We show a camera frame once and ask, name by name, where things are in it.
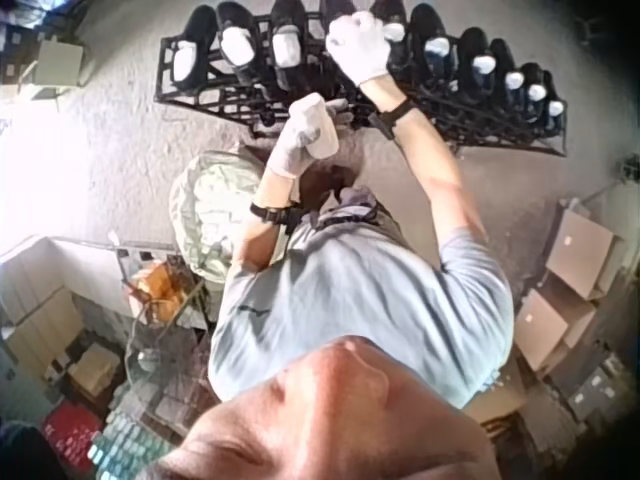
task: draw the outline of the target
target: watch strap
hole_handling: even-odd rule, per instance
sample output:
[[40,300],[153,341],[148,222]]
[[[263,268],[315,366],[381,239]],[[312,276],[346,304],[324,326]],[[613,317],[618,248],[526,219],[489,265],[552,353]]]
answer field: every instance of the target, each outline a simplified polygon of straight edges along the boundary
[[371,113],[369,115],[369,123],[380,130],[385,138],[393,140],[395,138],[393,127],[396,122],[414,108],[417,108],[416,104],[407,97],[400,105],[389,112]]

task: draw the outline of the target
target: gray floor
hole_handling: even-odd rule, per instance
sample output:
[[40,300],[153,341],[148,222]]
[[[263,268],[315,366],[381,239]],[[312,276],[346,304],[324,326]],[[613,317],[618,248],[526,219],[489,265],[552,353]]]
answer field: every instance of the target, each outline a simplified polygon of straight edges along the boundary
[[[249,141],[231,123],[153,102],[159,39],[179,33],[200,3],[96,1],[80,30],[93,58],[91,80],[61,97],[59,111],[24,110],[0,138],[0,231],[106,242],[113,229],[122,240],[172,242],[167,199],[173,179],[199,152]],[[256,13],[271,6],[242,3]],[[410,9],[417,2],[406,3]],[[517,293],[538,260],[557,199],[597,190],[614,162],[637,149],[634,85],[578,44],[570,15],[556,2],[432,3],[449,33],[481,26],[489,37],[507,39],[518,62],[536,60],[550,69],[569,102],[567,159],[462,152],[464,176]],[[316,2],[305,4],[317,8]],[[434,259],[427,199],[395,146],[375,131],[359,131],[344,142],[339,157],[340,163],[362,163],[360,181],[395,215],[415,249]],[[635,190],[630,195],[637,201]],[[637,235],[636,207],[626,200],[622,205],[613,223]]]

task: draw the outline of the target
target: black drying rack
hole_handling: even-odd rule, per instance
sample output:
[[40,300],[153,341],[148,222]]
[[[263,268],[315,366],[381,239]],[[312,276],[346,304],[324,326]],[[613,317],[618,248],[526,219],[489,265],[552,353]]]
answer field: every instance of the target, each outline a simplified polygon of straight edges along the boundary
[[[311,91],[317,91],[326,100],[346,98],[354,119],[353,129],[370,127],[369,115],[375,112],[373,104],[346,77],[328,56],[320,13],[307,12],[308,34],[306,48],[306,78]],[[269,15],[255,17],[263,38],[263,54],[269,62]],[[244,125],[254,138],[274,137],[274,126],[289,117],[289,105],[306,93],[285,92],[276,82],[273,68],[261,83],[241,85],[222,57],[218,40],[209,51],[207,82],[190,91],[179,91],[171,83],[170,71],[173,55],[178,50],[180,36],[165,37],[160,42],[155,101],[188,110],[205,113]],[[457,38],[449,37],[452,44]],[[492,147],[524,150],[566,157],[566,127],[559,135],[548,137],[538,125],[529,124],[517,115],[497,111],[487,100],[480,104],[461,101],[446,87],[428,89],[415,80],[416,67],[411,62],[399,71],[391,71],[400,88],[414,101],[452,147]]]

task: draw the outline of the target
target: white glove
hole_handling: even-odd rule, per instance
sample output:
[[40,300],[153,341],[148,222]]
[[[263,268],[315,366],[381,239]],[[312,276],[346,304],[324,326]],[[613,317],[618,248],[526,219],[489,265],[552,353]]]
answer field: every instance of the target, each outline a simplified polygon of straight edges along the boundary
[[382,21],[370,12],[343,15],[329,25],[327,51],[356,86],[386,75],[391,46]]
[[[348,105],[345,98],[325,103],[327,113],[334,123],[348,123],[353,120],[353,115],[350,113],[338,114]],[[276,146],[267,161],[267,168],[281,177],[295,179],[302,175],[315,160],[305,150],[307,145],[315,142],[320,136],[321,125],[314,122],[317,122],[317,116],[305,115],[304,110],[292,114],[280,132]]]

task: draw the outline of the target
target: black wristwatch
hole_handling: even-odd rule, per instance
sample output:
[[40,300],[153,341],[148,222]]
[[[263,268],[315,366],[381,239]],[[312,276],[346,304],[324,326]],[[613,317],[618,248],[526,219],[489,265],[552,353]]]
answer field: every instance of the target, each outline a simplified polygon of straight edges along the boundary
[[407,98],[390,112],[376,113],[369,115],[371,126],[376,127],[382,132],[388,140],[393,140],[396,136],[393,134],[393,127],[399,118],[404,117],[410,110],[417,108],[416,104]]
[[293,233],[296,226],[300,223],[302,216],[307,213],[307,210],[301,208],[297,203],[285,208],[269,208],[259,207],[255,203],[251,202],[249,211],[256,217],[260,218],[263,223],[270,223],[271,225],[286,225],[286,235],[291,235]]

